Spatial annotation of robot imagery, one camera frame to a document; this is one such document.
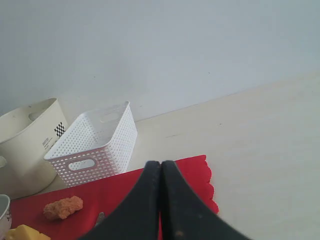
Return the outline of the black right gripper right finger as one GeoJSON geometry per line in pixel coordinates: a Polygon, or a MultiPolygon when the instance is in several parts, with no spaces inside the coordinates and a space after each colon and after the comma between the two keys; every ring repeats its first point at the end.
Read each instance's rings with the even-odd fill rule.
{"type": "Polygon", "coordinates": [[[164,240],[245,240],[196,195],[174,161],[161,164],[161,232],[164,240]]]}

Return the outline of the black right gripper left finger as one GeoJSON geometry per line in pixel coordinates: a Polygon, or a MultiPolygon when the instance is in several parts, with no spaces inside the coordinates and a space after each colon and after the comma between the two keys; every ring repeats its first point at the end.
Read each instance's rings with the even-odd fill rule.
{"type": "Polygon", "coordinates": [[[148,161],[125,199],[81,240],[156,240],[160,163],[148,161]]]}

